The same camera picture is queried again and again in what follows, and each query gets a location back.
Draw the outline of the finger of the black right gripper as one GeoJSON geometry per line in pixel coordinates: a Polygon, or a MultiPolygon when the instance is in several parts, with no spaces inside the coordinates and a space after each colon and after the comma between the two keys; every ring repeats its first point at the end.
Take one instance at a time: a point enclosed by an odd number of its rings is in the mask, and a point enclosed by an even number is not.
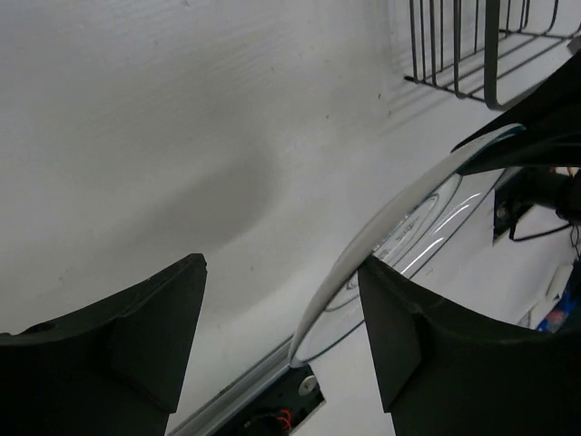
{"type": "Polygon", "coordinates": [[[458,168],[469,175],[508,167],[580,165],[580,59],[570,58],[532,94],[472,135],[515,124],[519,131],[486,146],[458,168]]]}

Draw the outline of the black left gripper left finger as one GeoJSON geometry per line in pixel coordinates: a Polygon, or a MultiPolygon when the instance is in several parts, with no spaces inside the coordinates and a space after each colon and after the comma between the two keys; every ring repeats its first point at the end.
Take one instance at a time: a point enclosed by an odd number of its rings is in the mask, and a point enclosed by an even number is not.
{"type": "Polygon", "coordinates": [[[4,435],[162,435],[177,411],[207,278],[199,253],[1,337],[4,435]]]}

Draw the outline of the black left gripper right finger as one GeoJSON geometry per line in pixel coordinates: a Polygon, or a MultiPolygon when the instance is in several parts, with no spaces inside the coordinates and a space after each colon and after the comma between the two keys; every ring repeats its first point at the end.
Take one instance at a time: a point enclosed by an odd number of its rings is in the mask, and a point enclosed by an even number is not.
{"type": "Polygon", "coordinates": [[[474,312],[374,257],[359,295],[383,411],[398,435],[577,435],[580,332],[474,312]]]}

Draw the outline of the white plate teal rim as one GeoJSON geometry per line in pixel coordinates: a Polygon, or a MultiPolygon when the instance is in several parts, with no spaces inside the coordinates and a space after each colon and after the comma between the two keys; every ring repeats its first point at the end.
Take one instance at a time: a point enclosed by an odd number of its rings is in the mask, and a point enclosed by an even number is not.
{"type": "Polygon", "coordinates": [[[363,323],[357,270],[370,255],[408,279],[452,245],[453,237],[492,204],[507,175],[496,169],[462,175],[458,168],[519,131],[500,127],[458,148],[398,193],[363,227],[331,267],[303,314],[289,351],[293,368],[306,365],[363,323]]]}

